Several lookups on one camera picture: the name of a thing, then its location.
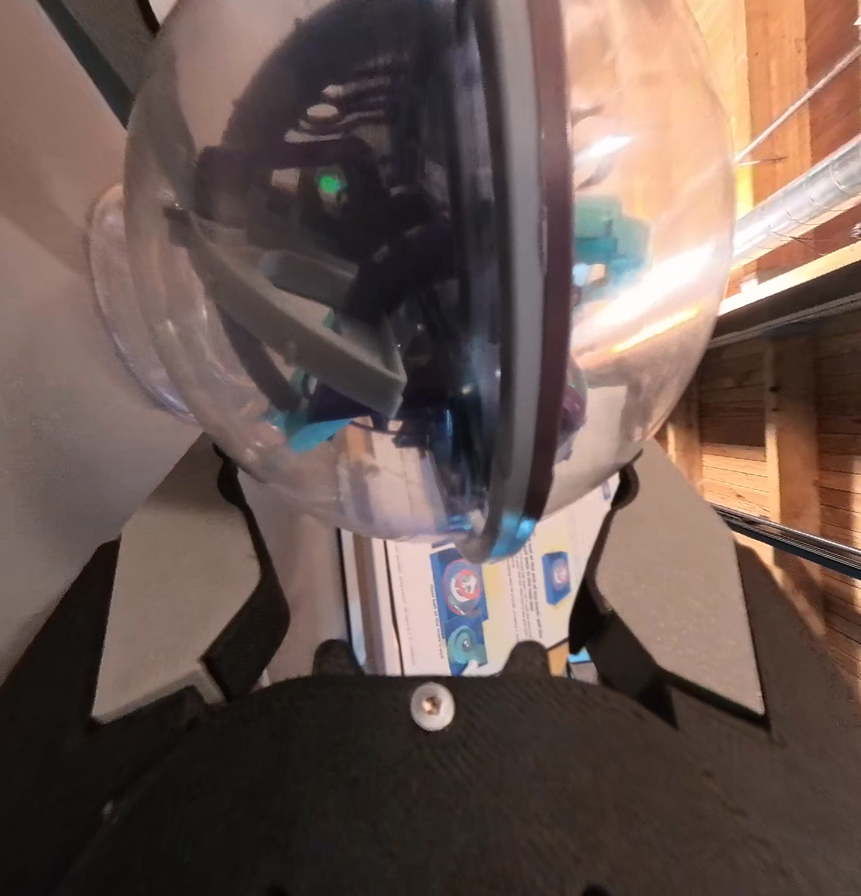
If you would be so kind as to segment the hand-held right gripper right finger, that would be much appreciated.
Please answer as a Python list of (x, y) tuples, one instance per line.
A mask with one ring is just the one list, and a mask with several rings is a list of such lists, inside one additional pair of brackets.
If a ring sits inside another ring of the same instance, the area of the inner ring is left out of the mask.
[(735, 538), (660, 448), (619, 474), (569, 645), (657, 717), (676, 716), (675, 693), (732, 718), (767, 715)]

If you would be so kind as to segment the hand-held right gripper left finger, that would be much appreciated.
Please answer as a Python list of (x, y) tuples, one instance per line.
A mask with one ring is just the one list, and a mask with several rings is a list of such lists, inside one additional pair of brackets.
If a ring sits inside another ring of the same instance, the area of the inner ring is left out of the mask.
[(268, 686), (289, 622), (237, 469), (197, 441), (122, 532), (92, 716), (186, 688), (217, 703)]

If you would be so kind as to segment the printed instruction sheet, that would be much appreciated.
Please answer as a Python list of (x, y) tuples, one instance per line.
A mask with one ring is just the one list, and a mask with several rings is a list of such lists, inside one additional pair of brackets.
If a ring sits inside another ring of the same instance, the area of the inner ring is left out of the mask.
[(540, 644), (554, 676), (593, 681), (569, 620), (618, 476), (542, 521), (514, 556), (482, 565), (448, 543), (391, 542), (339, 532), (350, 643), (369, 673), (488, 677), (515, 645)]

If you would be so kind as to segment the clear plastic ring stand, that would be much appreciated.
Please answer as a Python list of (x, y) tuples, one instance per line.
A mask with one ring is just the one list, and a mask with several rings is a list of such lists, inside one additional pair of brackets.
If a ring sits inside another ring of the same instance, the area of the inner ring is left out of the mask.
[(171, 380), (140, 308), (121, 183), (112, 185), (91, 208), (86, 252), (100, 320), (125, 371), (153, 407), (206, 432)]

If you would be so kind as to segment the silver air duct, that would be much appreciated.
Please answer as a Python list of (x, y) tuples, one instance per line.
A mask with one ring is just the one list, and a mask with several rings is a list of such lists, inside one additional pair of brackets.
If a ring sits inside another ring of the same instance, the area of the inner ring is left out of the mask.
[(745, 266), (861, 204), (861, 134), (738, 219), (732, 267)]

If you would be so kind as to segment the black ceiling rail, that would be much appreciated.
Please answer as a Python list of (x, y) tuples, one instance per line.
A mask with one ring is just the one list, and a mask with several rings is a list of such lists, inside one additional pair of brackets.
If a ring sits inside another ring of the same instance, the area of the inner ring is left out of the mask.
[(801, 532), (781, 523), (712, 504), (712, 509), (738, 535), (768, 545), (826, 570), (861, 582), (861, 549)]

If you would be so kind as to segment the clear plastic maze ball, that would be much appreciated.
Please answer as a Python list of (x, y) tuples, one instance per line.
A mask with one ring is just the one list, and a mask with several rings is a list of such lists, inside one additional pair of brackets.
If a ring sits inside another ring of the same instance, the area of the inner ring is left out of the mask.
[(175, 2), (127, 130), (134, 295), (255, 479), (496, 561), (689, 383), (730, 151), (686, 2)]

